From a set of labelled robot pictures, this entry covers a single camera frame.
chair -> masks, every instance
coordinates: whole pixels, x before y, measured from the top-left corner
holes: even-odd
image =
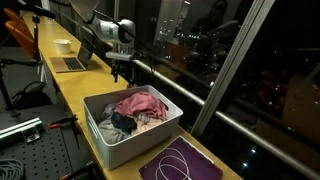
[[[30,58],[32,58],[34,52],[34,40],[26,35],[26,31],[28,31],[28,29],[15,21],[7,21],[6,27]]]
[[[21,27],[23,27],[25,29],[24,33],[26,36],[33,39],[33,36],[31,34],[31,32],[29,31],[27,24],[24,22],[24,20],[22,19],[22,17],[19,14],[17,14],[15,11],[13,11],[10,8],[4,8],[3,11],[5,12],[5,14],[8,16],[8,18],[11,21],[17,22]]]

laptop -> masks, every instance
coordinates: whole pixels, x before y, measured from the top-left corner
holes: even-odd
[[[95,46],[83,38],[77,57],[51,57],[50,61],[56,73],[75,72],[87,70]]]

black cable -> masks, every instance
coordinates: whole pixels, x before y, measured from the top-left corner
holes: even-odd
[[[122,31],[124,31],[125,33],[129,34],[133,39],[135,39],[146,51],[146,55],[149,58],[149,65],[151,68],[151,73],[154,73],[154,64],[157,62],[157,56],[156,53],[150,49],[148,46],[146,46],[141,40],[139,40],[134,34],[132,34],[132,32],[130,32],[128,29],[124,28],[121,24],[119,24],[117,21],[115,21],[113,18],[111,18],[110,16],[103,14],[102,12],[99,12],[97,10],[93,10],[95,13],[109,19],[110,21],[112,21],[114,24],[116,24],[119,29],[121,29]]]
[[[0,160],[0,177],[3,180],[21,180],[24,176],[22,162],[15,159]]]
[[[13,32],[14,32],[14,31],[16,30],[16,28],[19,26],[19,24],[20,24],[20,22],[21,22],[21,20],[22,20],[22,17],[23,17],[27,12],[28,12],[28,11],[24,12],[24,13],[20,16],[17,25],[13,28]],[[4,43],[7,42],[7,40],[8,40],[9,37],[11,36],[11,34],[12,34],[12,32],[10,31],[10,33],[8,34],[8,36],[7,36],[6,38],[4,38],[4,40],[1,42],[1,44],[0,44],[0,49],[2,48],[2,46],[4,45]]]

white bowl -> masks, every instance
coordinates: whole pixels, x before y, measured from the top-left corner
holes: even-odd
[[[55,39],[53,40],[57,52],[60,54],[70,53],[71,41],[67,39]]]

purple mat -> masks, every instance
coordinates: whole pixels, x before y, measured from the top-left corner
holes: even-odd
[[[149,163],[141,167],[139,173],[145,180],[188,179],[173,166],[184,174],[189,174],[192,180],[219,180],[222,177],[222,171],[182,137],[178,137]]]

